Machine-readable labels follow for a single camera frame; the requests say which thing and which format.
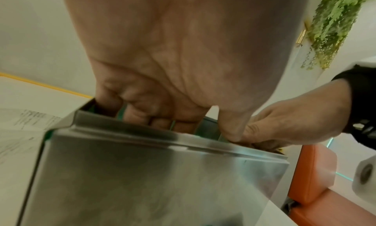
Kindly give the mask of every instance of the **orange chair backrest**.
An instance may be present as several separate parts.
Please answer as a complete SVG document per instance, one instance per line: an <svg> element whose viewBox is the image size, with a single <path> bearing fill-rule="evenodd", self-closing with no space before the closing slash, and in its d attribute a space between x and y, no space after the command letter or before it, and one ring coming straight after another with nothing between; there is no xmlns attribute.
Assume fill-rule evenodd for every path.
<svg viewBox="0 0 376 226"><path fill-rule="evenodd" d="M299 155L289 197L302 205L314 201L334 184L337 155L322 144L304 145Z"/></svg>

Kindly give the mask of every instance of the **orange leather cushion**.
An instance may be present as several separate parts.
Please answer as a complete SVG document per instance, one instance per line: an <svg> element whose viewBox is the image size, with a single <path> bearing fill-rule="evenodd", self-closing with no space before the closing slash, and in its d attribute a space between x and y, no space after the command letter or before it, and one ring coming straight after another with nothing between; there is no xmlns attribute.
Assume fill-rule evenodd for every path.
<svg viewBox="0 0 376 226"><path fill-rule="evenodd" d="M289 197L302 205L314 201L334 184L337 155L322 144L304 145L300 152Z"/></svg>
<svg viewBox="0 0 376 226"><path fill-rule="evenodd" d="M375 226L376 216L332 190L308 206L293 208L289 217L299 226Z"/></svg>

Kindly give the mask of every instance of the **hand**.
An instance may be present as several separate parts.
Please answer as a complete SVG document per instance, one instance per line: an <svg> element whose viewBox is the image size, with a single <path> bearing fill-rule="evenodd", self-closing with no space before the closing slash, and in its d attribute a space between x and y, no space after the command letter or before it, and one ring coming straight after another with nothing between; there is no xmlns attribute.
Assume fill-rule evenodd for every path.
<svg viewBox="0 0 376 226"><path fill-rule="evenodd" d="M351 89L344 79L332 81L294 99L262 110L248 122L242 145L262 150L319 143L339 135L351 112Z"/></svg>
<svg viewBox="0 0 376 226"><path fill-rule="evenodd" d="M192 133L218 105L238 141L274 91L306 0L65 0L97 79L124 120Z"/></svg>

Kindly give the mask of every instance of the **green plant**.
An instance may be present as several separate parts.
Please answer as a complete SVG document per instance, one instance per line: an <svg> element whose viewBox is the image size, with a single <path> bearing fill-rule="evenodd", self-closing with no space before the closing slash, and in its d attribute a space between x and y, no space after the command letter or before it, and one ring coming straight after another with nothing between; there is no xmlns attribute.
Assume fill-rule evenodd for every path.
<svg viewBox="0 0 376 226"><path fill-rule="evenodd" d="M322 69L329 68L365 1L321 0L308 30L312 46L302 67L312 69L319 63Z"/></svg>

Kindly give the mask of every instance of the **paper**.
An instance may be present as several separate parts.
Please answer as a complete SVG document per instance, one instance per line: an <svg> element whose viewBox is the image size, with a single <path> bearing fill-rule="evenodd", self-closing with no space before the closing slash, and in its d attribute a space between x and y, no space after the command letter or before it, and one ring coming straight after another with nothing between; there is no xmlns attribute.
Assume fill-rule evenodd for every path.
<svg viewBox="0 0 376 226"><path fill-rule="evenodd" d="M46 129L61 118L0 108L0 225L16 225Z"/></svg>

